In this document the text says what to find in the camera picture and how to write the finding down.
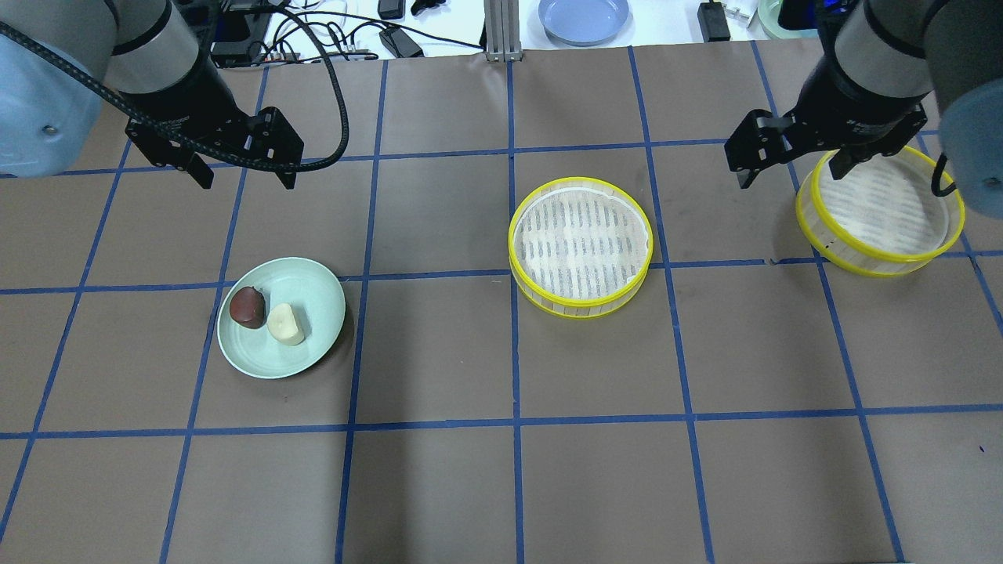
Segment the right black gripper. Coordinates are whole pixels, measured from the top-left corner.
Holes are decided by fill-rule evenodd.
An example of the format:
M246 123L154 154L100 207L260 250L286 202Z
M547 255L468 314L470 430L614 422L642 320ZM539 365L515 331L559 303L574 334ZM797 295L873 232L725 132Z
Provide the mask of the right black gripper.
M816 151L834 151L830 173L842 181L856 165L874 157L891 157L927 125L924 107L914 106L895 124L867 132L863 124L835 119L834 128L798 119L789 111L782 117L756 108L749 111L724 144L730 171L737 174L739 189L747 190L755 175L773 165L787 164Z

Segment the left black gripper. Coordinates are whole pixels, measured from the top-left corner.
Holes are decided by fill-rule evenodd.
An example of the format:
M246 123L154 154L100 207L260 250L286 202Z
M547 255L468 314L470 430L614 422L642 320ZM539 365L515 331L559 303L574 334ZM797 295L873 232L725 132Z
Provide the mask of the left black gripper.
M169 122L168 127L174 133L182 133L227 156L247 158L253 161L255 170L261 170L265 164L285 165L283 171L278 172L279 181L286 190L296 186L304 143L279 108L263 108L254 117L239 111L235 117L216 119L205 128L190 119ZM205 151L170 140L136 119L130 119L125 132L151 164L187 168L187 174L202 189L212 188L214 172L201 161L203 156L208 156Z

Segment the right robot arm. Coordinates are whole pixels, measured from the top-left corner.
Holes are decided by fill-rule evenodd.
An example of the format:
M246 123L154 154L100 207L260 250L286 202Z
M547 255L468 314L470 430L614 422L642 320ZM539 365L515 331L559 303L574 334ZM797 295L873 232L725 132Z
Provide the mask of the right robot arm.
M780 117L745 115L725 157L741 188L773 165L832 150L832 178L892 156L927 121L932 94L941 156L932 195L958 195L986 217L1002 214L1002 8L999 1L798 1L782 10L813 20L823 57L798 102Z

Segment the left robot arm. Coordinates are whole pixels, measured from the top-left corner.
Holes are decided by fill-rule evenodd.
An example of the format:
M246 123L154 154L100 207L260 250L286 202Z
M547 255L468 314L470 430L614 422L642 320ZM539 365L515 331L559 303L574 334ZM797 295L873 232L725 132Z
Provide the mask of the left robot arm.
M277 108L244 112L212 61L215 1L4 1L2 171L51 176L81 154L104 86L126 110L125 134L158 168L208 189L207 154L180 136L263 165L300 164L303 140Z

